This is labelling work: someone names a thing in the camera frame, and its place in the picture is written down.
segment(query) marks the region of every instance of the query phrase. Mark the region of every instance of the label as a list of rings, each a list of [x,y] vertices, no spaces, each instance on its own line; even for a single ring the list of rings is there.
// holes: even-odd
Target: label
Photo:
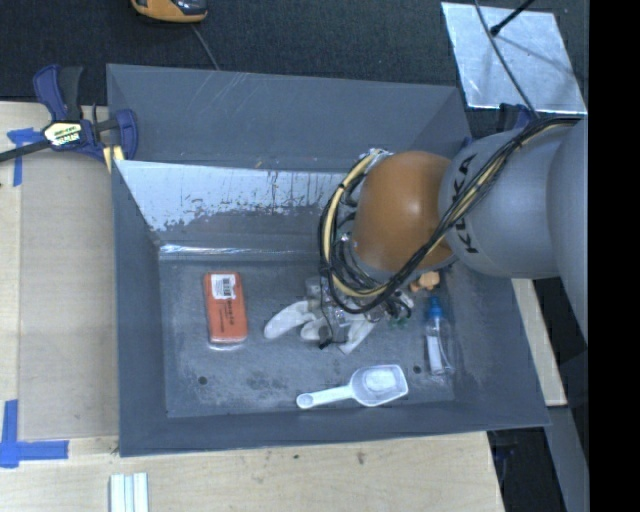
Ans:
[[[64,146],[80,141],[82,126],[78,123],[54,123],[44,131],[52,146]]]
[[[237,272],[209,272],[204,276],[209,341],[239,343],[248,334],[242,281]]]
[[[440,340],[437,336],[427,336],[427,351],[431,373],[437,375],[444,372],[442,355],[440,354]]]
[[[211,274],[211,292],[214,299],[236,298],[236,276],[233,274]]]

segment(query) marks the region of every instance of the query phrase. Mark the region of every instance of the black cable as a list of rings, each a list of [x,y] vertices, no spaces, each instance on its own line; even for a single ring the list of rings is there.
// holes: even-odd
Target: black cable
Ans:
[[[204,51],[207,52],[207,56],[209,57],[211,64],[213,64],[214,69],[216,69],[217,71],[220,71],[220,66],[218,66],[218,61],[216,61],[216,58],[213,56],[213,53],[211,53],[211,49],[209,48],[209,45],[207,44],[207,42],[204,40],[204,37],[202,37],[202,34],[200,34],[200,31],[196,28],[194,24],[190,24],[190,26],[191,26],[191,30],[193,30],[193,33],[196,35],[196,37],[200,41],[200,44],[204,48]]]
[[[535,1],[536,0],[527,0],[515,11],[509,14],[509,16],[503,19],[500,23],[496,23],[493,27],[491,27],[491,30],[489,31],[491,32],[491,35],[493,37],[497,36],[504,27],[506,27],[509,23],[511,23],[512,19],[514,19],[516,16],[519,16],[522,11],[524,11],[527,7],[529,7]]]
[[[480,23],[482,23],[482,28],[484,28],[484,31],[487,34],[487,38],[489,39],[489,42],[491,43],[491,46],[493,46],[493,50],[496,52],[496,55],[497,55],[498,59],[500,60],[500,62],[502,64],[502,67],[506,71],[507,75],[509,75],[509,79],[511,80],[511,82],[514,85],[514,87],[518,91],[518,94],[520,95],[522,100],[527,105],[527,108],[531,111],[531,114],[535,118],[539,119],[540,115],[536,112],[536,109],[533,108],[533,104],[531,103],[531,100],[529,100],[529,97],[522,90],[522,87],[520,87],[520,84],[516,80],[516,77],[513,76],[513,73],[511,72],[511,69],[509,69],[509,66],[505,62],[504,57],[502,56],[502,53],[498,49],[498,45],[493,40],[493,36],[491,35],[491,31],[489,29],[489,26],[487,25],[486,20],[484,19],[484,15],[482,14],[482,10],[480,9],[480,5],[478,4],[478,0],[473,0],[473,3],[476,6],[476,11],[478,12],[478,17],[480,18]]]

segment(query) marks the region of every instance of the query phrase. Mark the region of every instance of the wooden table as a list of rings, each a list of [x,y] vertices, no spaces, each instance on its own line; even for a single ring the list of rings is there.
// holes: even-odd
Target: wooden table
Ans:
[[[48,120],[41,105],[0,102],[0,151],[13,147],[8,130]],[[12,186],[13,163],[0,164],[0,401],[18,397],[21,191],[34,166],[82,165],[77,156],[25,158],[21,187]],[[514,288],[547,404],[565,404],[532,283],[515,280]],[[109,476],[120,472],[148,473],[153,512],[504,510],[484,432],[126,459],[117,447],[117,436],[78,437],[68,460],[0,469],[0,510],[105,511]]]

